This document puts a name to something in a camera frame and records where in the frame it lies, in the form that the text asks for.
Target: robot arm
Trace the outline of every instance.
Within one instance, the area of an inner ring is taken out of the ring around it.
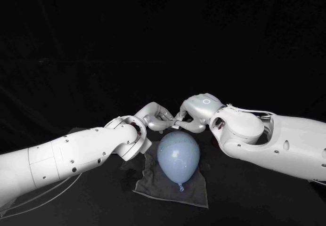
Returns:
[[[103,127],[0,155],[0,207],[24,193],[100,166],[112,151],[125,161],[145,153],[151,146],[145,127],[164,130],[174,124],[168,119],[168,111],[151,102],[135,116],[116,117]]]
[[[326,123],[224,106],[210,94],[191,96],[183,102],[175,119],[185,113],[193,121],[177,121],[175,126],[201,132],[208,125],[229,157],[296,178],[326,180]],[[262,133],[268,141],[256,145]]]

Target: balloon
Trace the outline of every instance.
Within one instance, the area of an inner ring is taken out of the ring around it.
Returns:
[[[181,184],[190,179],[198,163],[198,146],[187,133],[175,131],[161,138],[157,160],[165,176],[183,191]]]

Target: towel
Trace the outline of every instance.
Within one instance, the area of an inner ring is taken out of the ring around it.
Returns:
[[[191,178],[183,183],[184,191],[180,192],[178,185],[165,176],[157,161],[158,141],[152,142],[144,157],[145,166],[142,170],[142,179],[135,183],[132,192],[148,198],[174,201],[203,208],[208,208],[206,181],[196,169]]]

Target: black background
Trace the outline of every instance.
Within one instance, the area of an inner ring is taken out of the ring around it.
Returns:
[[[326,121],[324,1],[8,1],[0,35],[0,153],[151,101]]]

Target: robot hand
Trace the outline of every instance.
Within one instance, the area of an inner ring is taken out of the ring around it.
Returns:
[[[180,126],[193,133],[200,133],[208,124],[211,115],[223,107],[224,105],[220,103],[219,99],[208,93],[191,96],[181,103],[180,112],[174,117],[177,120],[174,123],[175,126]],[[191,122],[181,121],[185,114],[191,116]]]
[[[144,127],[154,131],[162,131],[174,125],[175,120],[167,109],[155,102],[148,103],[133,115],[144,124]]]

